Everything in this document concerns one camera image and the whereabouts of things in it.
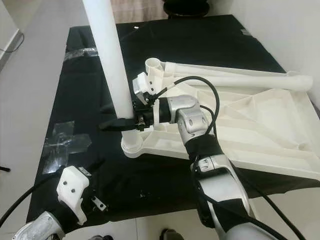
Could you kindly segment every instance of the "white wall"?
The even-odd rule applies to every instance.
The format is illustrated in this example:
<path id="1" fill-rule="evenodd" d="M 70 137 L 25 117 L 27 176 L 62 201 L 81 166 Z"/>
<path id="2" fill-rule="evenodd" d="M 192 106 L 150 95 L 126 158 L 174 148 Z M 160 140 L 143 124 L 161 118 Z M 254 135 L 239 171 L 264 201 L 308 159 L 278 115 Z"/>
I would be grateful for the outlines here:
<path id="1" fill-rule="evenodd" d="M 7 49 L 18 28 L 0 0 L 0 49 Z"/>
<path id="2" fill-rule="evenodd" d="M 286 71 L 314 77 L 320 108 L 320 0 L 209 0 L 214 14 L 233 14 Z"/>

